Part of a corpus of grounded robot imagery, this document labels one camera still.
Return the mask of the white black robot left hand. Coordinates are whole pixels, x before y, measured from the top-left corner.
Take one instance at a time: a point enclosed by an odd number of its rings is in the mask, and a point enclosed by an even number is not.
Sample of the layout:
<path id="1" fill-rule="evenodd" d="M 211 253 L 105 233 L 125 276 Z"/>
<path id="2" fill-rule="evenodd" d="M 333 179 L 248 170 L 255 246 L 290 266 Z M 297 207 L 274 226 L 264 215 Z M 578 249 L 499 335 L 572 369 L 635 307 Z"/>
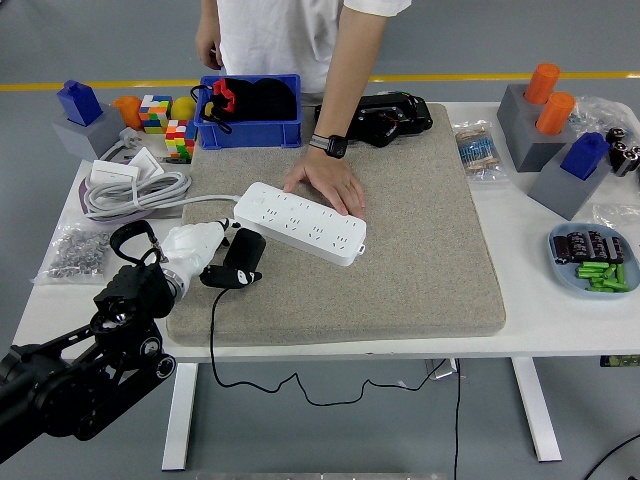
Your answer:
<path id="1" fill-rule="evenodd" d="M 165 257 L 161 264 L 168 283 L 175 289 L 176 297 L 184 297 L 191 280 L 196 277 L 205 286 L 222 289 L 241 289 L 262 279 L 261 273 L 251 269 L 210 265 L 230 226 L 239 227 L 240 224 L 224 218 L 170 230 L 161 244 Z"/>

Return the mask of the person's left hand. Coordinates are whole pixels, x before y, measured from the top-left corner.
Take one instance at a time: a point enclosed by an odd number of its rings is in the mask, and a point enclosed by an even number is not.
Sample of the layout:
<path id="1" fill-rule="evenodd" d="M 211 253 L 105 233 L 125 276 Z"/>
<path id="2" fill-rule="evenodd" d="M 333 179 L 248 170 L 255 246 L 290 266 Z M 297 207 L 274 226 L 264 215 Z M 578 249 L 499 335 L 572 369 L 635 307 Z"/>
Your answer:
<path id="1" fill-rule="evenodd" d="M 365 194 L 360 181 L 342 159 L 309 147 L 284 180 L 283 191 L 292 193 L 301 182 L 310 184 L 341 215 L 364 218 Z"/>

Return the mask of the person's right hand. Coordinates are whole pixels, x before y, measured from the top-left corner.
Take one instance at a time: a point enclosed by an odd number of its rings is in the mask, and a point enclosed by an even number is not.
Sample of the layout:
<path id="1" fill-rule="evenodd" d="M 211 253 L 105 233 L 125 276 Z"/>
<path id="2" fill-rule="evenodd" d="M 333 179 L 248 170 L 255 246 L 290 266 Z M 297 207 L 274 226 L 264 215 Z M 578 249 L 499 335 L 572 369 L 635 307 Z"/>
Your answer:
<path id="1" fill-rule="evenodd" d="M 220 40 L 219 26 L 216 23 L 199 24 L 195 36 L 196 50 L 201 63 L 212 70 L 223 68 Z"/>

